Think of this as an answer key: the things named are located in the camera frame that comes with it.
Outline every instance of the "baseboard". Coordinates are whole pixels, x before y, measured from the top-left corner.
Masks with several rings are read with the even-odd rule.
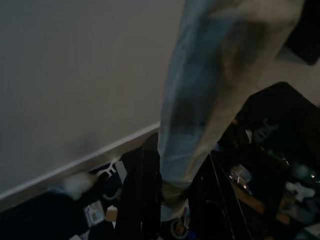
[[[120,157],[126,152],[140,147],[151,134],[158,131],[159,126],[160,123],[157,122],[72,163],[0,193],[0,212],[46,192],[49,186],[52,186],[66,176],[90,171],[110,162],[114,158]]]

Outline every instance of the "fabric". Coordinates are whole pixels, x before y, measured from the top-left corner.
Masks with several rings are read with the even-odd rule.
[[[161,220],[184,192],[297,24],[303,0],[186,0],[163,92]]]

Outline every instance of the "white baseboard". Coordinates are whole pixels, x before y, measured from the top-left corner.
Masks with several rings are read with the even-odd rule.
[[[43,193],[48,189],[48,186],[68,175],[97,168],[110,162],[113,158],[120,157],[122,154],[141,146],[150,134],[158,131],[159,126],[160,122],[157,122],[67,165],[1,192],[0,212]]]

